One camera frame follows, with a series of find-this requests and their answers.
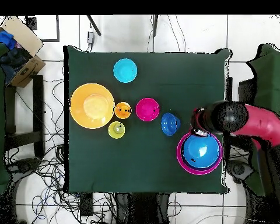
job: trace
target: pink bowl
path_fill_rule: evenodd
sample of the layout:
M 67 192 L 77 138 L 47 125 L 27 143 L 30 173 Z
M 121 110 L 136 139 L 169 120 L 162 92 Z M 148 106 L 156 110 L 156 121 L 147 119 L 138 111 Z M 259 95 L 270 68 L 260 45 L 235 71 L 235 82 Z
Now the pink bowl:
M 142 121 L 152 121 L 160 113 L 159 104 L 152 98 L 144 98 L 136 105 L 136 115 Z
M 181 147 L 184 143 L 184 141 L 191 135 L 191 133 L 186 133 L 181 139 L 180 139 L 180 142 L 178 143 L 177 145 L 177 149 L 176 149 L 176 156 L 177 156 L 177 160 L 180 164 L 180 166 L 182 166 L 182 168 L 187 171 L 188 173 L 191 173 L 191 174 L 194 174 L 194 175 L 204 175 L 204 174 L 208 174 L 212 171 L 214 171 L 220 164 L 221 160 L 222 160 L 222 155 L 223 155 L 223 150 L 222 150 L 222 145 L 221 143 L 219 142 L 219 140 L 217 139 L 216 136 L 212 135 L 218 142 L 219 144 L 219 148 L 220 148 L 220 154 L 219 154 L 219 157 L 216 161 L 216 163 L 214 164 L 214 166 L 210 167 L 208 170 L 204 170 L 204 171 L 198 171 L 198 170 L 194 170 L 190 167 L 188 167 L 185 163 L 184 163 L 184 160 L 183 158 L 181 157 Z

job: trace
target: large blue bowl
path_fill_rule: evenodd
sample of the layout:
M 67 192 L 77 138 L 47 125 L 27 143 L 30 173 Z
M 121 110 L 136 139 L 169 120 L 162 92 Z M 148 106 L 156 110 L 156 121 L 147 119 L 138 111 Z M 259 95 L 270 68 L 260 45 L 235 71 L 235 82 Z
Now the large blue bowl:
M 204 170 L 217 162 L 220 146 L 211 135 L 207 137 L 190 135 L 184 142 L 182 154 L 191 167 Z

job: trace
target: plastic bowl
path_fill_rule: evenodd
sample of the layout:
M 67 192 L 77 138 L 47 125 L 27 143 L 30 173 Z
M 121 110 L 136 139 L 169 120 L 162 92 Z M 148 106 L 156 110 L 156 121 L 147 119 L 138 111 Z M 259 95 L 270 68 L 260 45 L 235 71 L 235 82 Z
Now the plastic bowl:
M 124 58 L 116 62 L 113 73 L 120 82 L 132 82 L 137 76 L 137 66 L 132 60 Z
M 112 138 L 115 139 L 123 137 L 125 133 L 124 124 L 118 121 L 112 122 L 108 127 L 108 133 Z
M 136 115 L 142 121 L 152 121 L 159 115 L 159 113 L 159 104 L 152 98 L 144 98 L 136 105 Z
M 115 115 L 124 120 L 125 118 L 128 118 L 131 115 L 132 109 L 130 105 L 126 102 L 119 102 L 115 106 Z
M 177 145 L 176 156 L 179 164 L 184 170 L 195 175 L 204 175 L 214 171 L 222 160 L 223 150 L 221 143 L 217 137 L 212 134 L 209 134 L 208 137 L 193 135 L 192 138 L 189 139 L 191 136 L 191 133 L 185 134 Z
M 171 113 L 165 113 L 161 120 L 161 128 L 164 134 L 170 137 L 180 128 L 180 120 Z
M 69 110 L 79 125 L 96 129 L 111 120 L 114 108 L 114 98 L 108 89 L 100 84 L 87 83 L 74 91 Z

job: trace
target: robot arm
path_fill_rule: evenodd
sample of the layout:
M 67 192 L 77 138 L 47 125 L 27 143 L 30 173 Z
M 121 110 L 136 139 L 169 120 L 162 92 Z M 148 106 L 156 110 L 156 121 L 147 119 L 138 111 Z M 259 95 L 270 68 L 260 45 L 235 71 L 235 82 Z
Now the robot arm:
M 258 149 L 267 156 L 267 166 L 280 204 L 280 117 L 277 114 L 241 102 L 220 101 L 194 110 L 191 124 L 194 130 L 215 134 L 227 132 L 257 140 L 261 144 Z

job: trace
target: yellow bowl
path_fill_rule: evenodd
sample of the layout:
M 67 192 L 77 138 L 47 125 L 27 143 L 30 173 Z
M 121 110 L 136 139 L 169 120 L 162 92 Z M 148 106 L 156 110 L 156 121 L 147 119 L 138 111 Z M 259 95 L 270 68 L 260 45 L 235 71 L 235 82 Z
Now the yellow bowl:
M 97 129 L 111 120 L 114 108 L 114 98 L 108 89 L 96 83 L 87 83 L 74 91 L 69 110 L 79 125 Z
M 115 139 L 123 137 L 125 133 L 124 124 L 118 121 L 112 122 L 108 127 L 108 133 Z

